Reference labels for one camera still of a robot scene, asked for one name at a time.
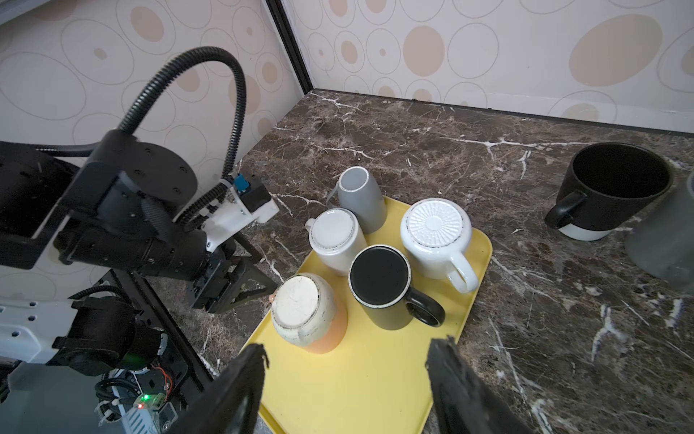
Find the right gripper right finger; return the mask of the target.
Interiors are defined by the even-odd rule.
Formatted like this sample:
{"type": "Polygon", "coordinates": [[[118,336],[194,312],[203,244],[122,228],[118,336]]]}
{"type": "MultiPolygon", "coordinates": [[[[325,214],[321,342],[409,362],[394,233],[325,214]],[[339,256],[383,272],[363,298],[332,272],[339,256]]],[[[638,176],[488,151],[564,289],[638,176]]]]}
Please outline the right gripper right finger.
{"type": "Polygon", "coordinates": [[[426,369],[440,432],[531,432],[460,356],[451,336],[430,342],[426,369]]]}

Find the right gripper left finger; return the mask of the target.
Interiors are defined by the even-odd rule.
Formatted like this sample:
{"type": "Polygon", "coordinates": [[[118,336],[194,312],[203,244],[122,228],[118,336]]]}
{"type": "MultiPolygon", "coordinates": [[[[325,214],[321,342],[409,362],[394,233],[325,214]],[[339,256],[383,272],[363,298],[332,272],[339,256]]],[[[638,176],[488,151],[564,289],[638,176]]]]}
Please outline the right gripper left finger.
{"type": "Polygon", "coordinates": [[[170,433],[251,433],[255,429],[269,358],[249,344],[202,396],[179,416],[170,433]]]}

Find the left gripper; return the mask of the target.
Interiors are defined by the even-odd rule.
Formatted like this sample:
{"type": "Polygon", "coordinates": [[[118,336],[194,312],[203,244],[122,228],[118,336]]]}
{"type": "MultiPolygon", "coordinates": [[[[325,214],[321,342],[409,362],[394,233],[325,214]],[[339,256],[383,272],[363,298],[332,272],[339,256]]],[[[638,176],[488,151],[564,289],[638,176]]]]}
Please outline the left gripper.
{"type": "Polygon", "coordinates": [[[278,284],[258,268],[263,255],[236,233],[211,254],[202,275],[186,286],[192,309],[222,314],[273,294],[278,284]]]}

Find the large grey mug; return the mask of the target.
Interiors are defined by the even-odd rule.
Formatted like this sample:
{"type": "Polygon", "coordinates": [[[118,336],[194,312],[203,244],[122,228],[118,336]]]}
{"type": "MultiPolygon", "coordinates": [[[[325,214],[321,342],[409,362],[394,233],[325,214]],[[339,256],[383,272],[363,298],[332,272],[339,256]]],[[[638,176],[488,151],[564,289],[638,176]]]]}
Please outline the large grey mug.
{"type": "Polygon", "coordinates": [[[642,271],[681,293],[693,293],[693,175],[633,230],[625,250],[642,271]]]}

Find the black mug white base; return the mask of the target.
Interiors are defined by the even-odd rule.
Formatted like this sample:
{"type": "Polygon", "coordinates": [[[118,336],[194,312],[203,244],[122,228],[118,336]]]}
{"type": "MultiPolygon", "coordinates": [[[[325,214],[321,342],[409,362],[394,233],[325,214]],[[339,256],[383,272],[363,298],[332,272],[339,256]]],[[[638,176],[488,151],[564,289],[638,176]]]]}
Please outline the black mug white base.
{"type": "Polygon", "coordinates": [[[545,224],[567,237],[605,238],[672,186],[670,165],[651,150],[608,142],[572,157],[545,224]]]}

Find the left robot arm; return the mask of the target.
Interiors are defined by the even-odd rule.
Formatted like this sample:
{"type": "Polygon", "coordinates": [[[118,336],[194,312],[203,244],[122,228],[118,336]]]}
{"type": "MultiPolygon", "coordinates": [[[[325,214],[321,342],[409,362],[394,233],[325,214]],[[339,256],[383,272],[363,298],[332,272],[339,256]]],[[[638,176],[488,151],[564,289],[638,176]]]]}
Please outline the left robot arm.
{"type": "MultiPolygon", "coordinates": [[[[192,221],[193,168],[175,152],[112,130],[74,166],[24,144],[1,146],[1,262],[32,269],[47,248],[75,262],[186,283],[191,304],[223,313],[272,294],[242,230],[278,208],[263,184],[223,181],[213,207],[192,221]]],[[[152,366],[168,334],[140,318],[118,288],[59,299],[27,285],[1,298],[1,355],[67,366],[88,376],[152,366]]]]}

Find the peach and cream mug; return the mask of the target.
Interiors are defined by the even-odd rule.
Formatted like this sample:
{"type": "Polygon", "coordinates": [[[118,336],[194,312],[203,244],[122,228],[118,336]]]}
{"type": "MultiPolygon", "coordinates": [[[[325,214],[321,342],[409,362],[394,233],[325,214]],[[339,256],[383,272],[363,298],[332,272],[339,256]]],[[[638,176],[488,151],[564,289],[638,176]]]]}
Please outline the peach and cream mug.
{"type": "Polygon", "coordinates": [[[336,349],[348,326],[345,303],[314,273],[298,273],[283,283],[272,296],[271,320],[287,343],[312,354],[336,349]]]}

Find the white mug upside down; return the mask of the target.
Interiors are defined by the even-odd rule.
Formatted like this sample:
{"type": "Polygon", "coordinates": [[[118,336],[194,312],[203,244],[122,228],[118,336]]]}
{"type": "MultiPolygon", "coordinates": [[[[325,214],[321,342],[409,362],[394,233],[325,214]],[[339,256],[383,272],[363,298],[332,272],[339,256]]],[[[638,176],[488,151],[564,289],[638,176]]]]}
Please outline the white mug upside down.
{"type": "Polygon", "coordinates": [[[309,243],[333,273],[348,276],[357,255],[368,246],[357,217],[344,208],[333,208],[305,223],[309,243]]]}

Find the small grey mug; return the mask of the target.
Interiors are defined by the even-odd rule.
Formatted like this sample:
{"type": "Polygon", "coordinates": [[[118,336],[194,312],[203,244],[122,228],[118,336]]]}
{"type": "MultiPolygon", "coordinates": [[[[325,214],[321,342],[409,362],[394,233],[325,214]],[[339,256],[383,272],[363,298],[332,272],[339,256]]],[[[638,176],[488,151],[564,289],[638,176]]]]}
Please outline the small grey mug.
{"type": "Polygon", "coordinates": [[[341,208],[351,211],[358,219],[364,234],[375,233],[385,224],[387,206],[376,179],[362,166],[346,169],[326,199],[326,206],[334,197],[341,208]]]}

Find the black mug white rim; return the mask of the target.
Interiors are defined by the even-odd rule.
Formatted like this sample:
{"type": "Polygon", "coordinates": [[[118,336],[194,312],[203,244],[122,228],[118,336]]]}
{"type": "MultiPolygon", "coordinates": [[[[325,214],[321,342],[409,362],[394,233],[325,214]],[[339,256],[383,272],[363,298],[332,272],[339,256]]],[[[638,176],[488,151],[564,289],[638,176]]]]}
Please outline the black mug white rim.
{"type": "Polygon", "coordinates": [[[372,245],[358,253],[348,284],[370,320],[384,330],[403,329],[414,319],[441,327],[446,320],[444,307],[414,288],[408,259],[392,246],[372,245]]]}

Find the white ribbed mug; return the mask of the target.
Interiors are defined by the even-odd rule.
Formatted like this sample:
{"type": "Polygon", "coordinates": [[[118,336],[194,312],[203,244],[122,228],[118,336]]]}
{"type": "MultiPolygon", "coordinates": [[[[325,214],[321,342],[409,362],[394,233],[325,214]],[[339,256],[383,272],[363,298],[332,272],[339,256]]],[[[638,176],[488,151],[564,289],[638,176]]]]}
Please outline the white ribbed mug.
{"type": "Polygon", "coordinates": [[[444,198],[423,199],[404,214],[400,237],[417,270],[432,280],[449,280],[461,294],[479,288],[480,280],[464,253],[473,227],[461,206],[444,198]]]}

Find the green lit circuit board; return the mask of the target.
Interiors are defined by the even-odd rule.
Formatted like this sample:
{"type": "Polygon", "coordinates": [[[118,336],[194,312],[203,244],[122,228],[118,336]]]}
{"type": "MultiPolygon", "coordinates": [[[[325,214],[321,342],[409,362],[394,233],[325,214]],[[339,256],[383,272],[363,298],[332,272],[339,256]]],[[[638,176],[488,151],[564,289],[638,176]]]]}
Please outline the green lit circuit board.
{"type": "Polygon", "coordinates": [[[126,433],[167,433],[178,419],[173,403],[166,403],[164,393],[145,393],[137,397],[133,407],[121,418],[126,433]]]}

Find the yellow plastic tray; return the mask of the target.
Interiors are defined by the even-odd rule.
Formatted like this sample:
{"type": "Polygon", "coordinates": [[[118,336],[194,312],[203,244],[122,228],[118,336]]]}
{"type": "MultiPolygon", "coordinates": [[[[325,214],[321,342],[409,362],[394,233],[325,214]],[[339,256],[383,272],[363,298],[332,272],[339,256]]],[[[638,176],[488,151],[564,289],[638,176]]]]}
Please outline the yellow plastic tray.
{"type": "Polygon", "coordinates": [[[375,325],[338,276],[309,253],[300,272],[316,274],[333,288],[347,311],[343,340],[313,354],[283,339],[265,316],[250,336],[263,345],[269,367],[258,413],[274,433],[419,433],[433,406],[426,360],[430,342],[458,340],[475,303],[449,280],[413,273],[414,287],[444,307],[442,327],[412,320],[397,331],[375,325]]]}

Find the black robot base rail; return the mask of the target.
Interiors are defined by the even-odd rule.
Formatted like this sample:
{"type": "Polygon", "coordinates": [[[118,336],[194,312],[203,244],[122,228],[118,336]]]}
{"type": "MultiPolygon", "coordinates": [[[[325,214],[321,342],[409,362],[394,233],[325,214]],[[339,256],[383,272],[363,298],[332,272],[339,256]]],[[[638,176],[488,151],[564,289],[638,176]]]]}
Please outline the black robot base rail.
{"type": "Polygon", "coordinates": [[[123,289],[143,310],[149,325],[162,327],[169,344],[148,371],[85,376],[69,367],[19,363],[3,381],[3,433],[126,433],[121,418],[142,394],[164,393],[179,416],[195,403],[218,377],[213,377],[161,299],[146,280],[124,271],[94,269],[46,276],[35,272],[4,271],[1,294],[35,304],[63,300],[97,284],[123,289]]]}

